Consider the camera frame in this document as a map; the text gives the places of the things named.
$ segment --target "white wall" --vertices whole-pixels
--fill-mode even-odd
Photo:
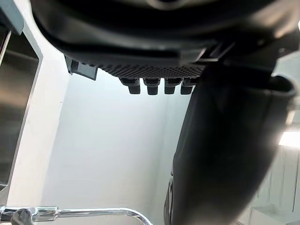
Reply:
[[[60,110],[68,84],[63,55],[41,35],[28,0],[15,0],[44,59],[25,122],[8,196],[8,205],[39,205]]]
[[[164,203],[171,177],[173,156],[190,97],[190,95],[180,95],[179,88],[176,89],[174,95],[168,97],[164,141],[159,157],[159,170],[150,216],[151,222],[155,225],[164,225]]]
[[[143,84],[140,95],[130,95],[118,78],[101,70],[95,82],[70,77],[43,205],[128,207],[149,217],[165,136],[163,85],[157,96],[149,96]],[[93,222],[124,225],[132,219],[89,218],[86,224]]]

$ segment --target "stainless steel panel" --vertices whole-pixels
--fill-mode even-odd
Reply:
[[[6,33],[0,27],[0,38]],[[10,183],[41,59],[27,26],[20,36],[11,34],[0,66],[0,204],[5,204],[7,198],[8,191],[4,189]]]

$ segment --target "black cover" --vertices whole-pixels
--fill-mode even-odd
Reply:
[[[169,194],[165,203],[166,225],[169,211],[172,225],[230,224],[263,180],[293,105],[296,91],[281,76],[244,86],[215,72],[203,76],[187,109],[173,160],[172,204]]]

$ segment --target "light fixture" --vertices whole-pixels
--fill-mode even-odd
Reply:
[[[279,145],[300,148],[300,132],[286,131],[283,133]]]

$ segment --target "chrome rail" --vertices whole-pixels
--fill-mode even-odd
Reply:
[[[127,208],[59,210],[58,207],[0,207],[0,223],[10,222],[12,225],[33,225],[34,222],[54,221],[59,217],[98,217],[109,215],[130,216],[141,221],[143,225],[152,225],[142,213]]]

